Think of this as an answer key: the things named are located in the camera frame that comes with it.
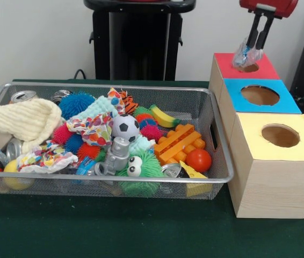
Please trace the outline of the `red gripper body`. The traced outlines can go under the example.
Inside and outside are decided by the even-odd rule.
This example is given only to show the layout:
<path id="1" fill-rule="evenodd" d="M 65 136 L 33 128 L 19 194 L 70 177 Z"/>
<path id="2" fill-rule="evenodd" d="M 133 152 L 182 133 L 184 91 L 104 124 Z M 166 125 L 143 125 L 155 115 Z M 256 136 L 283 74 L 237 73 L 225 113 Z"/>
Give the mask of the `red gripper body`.
<path id="1" fill-rule="evenodd" d="M 298 4 L 298 0 L 240 0 L 240 7 L 249 12 L 271 13 L 277 18 L 288 18 Z"/>

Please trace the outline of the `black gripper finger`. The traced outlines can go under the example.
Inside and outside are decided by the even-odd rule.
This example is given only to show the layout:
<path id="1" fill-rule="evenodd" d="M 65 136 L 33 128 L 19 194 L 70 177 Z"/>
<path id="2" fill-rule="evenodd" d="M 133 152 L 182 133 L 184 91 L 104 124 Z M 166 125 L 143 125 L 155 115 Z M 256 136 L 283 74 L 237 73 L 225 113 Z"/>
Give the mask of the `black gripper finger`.
<path id="1" fill-rule="evenodd" d="M 263 44 L 263 32 L 258 31 L 258 25 L 260 18 L 263 15 L 262 11 L 255 11 L 254 21 L 250 30 L 250 34 L 247 39 L 247 46 L 249 48 L 262 49 Z"/>
<path id="2" fill-rule="evenodd" d="M 255 48 L 257 50 L 260 50 L 260 49 L 264 48 L 264 45 L 265 45 L 265 42 L 266 42 L 266 38 L 268 36 L 268 33 L 269 33 L 269 30 L 270 30 L 271 25 L 273 23 L 273 20 L 274 20 L 274 16 L 273 15 L 268 15 L 267 16 L 267 21 L 266 21 L 266 23 L 264 25 L 264 28 L 259 33 L 259 36 L 258 36 L 257 41 L 256 41 Z"/>

